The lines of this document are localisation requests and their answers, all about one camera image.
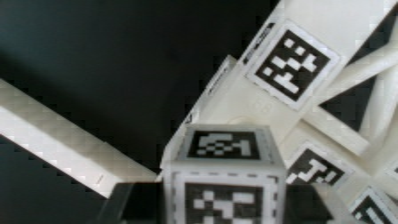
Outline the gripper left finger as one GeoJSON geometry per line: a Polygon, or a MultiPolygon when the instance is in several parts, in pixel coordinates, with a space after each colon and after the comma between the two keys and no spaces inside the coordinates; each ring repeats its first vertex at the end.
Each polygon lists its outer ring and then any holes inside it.
{"type": "Polygon", "coordinates": [[[87,224],[126,224],[122,213],[129,201],[131,190],[131,183],[115,184],[110,198],[106,199],[99,213],[87,224]]]}

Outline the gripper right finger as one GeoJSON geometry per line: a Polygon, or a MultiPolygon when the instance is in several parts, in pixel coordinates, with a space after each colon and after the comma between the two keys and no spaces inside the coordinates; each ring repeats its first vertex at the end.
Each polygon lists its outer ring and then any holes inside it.
{"type": "Polygon", "coordinates": [[[332,216],[327,224],[366,224],[355,219],[353,215],[350,214],[348,207],[343,203],[334,188],[327,184],[320,183],[314,183],[312,187],[332,216]]]}

